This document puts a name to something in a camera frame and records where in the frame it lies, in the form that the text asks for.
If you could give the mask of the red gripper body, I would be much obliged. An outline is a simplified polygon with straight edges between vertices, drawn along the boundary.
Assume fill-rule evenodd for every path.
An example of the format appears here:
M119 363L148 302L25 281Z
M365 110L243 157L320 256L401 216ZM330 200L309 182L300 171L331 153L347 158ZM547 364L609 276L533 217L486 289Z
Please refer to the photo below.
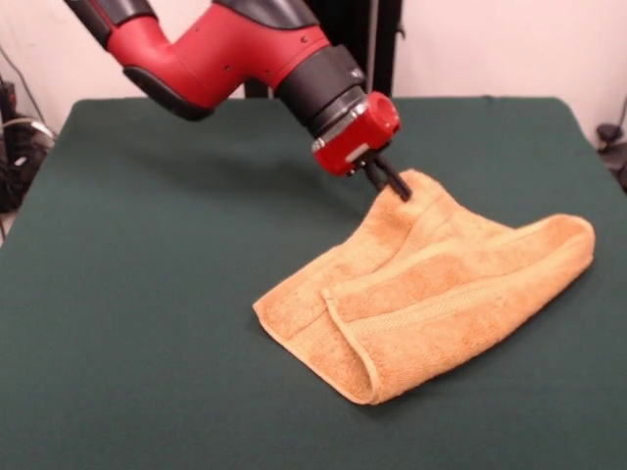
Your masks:
M359 166L366 152L385 147L400 128L393 102L374 91L314 140L313 155L329 173L345 176Z

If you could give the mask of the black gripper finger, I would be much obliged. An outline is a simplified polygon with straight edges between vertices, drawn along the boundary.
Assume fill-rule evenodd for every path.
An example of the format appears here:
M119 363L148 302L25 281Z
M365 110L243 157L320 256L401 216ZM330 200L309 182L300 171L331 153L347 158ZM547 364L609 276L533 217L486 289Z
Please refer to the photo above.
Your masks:
M408 202L411 199L412 190L401 175L392 168L391 164L381 154L375 158L375 165L384 174L385 183L403 202Z
M368 181L378 192L385 189L394 191L392 169L386 164L364 164L362 170Z

